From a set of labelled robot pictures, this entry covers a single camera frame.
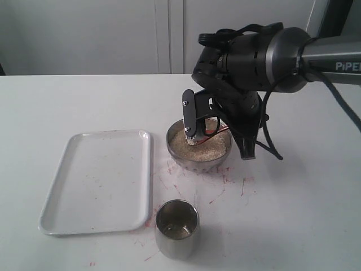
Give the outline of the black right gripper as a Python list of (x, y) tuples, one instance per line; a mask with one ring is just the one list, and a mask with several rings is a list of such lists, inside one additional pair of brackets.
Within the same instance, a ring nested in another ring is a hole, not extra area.
[(205, 120), (218, 118), (230, 129), (243, 160), (256, 158), (255, 147), (261, 121), (261, 97), (252, 91), (196, 93), (187, 89), (182, 94), (183, 126), (186, 141), (195, 145), (205, 137)]

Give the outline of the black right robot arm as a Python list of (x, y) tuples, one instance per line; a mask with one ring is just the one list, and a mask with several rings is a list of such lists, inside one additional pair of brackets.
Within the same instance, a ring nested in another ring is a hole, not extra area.
[(360, 126), (359, 116), (336, 89), (336, 84), (360, 84), (359, 38), (310, 37), (301, 28), (274, 23), (202, 33), (198, 42), (203, 51), (192, 79), (202, 90), (186, 90), (182, 95), (189, 145), (202, 144), (218, 133), (205, 125), (214, 117), (228, 126), (242, 159), (254, 159), (260, 130), (266, 139), (262, 147), (279, 156), (267, 128), (268, 99), (274, 92), (295, 93), (314, 81), (324, 83), (354, 125)]

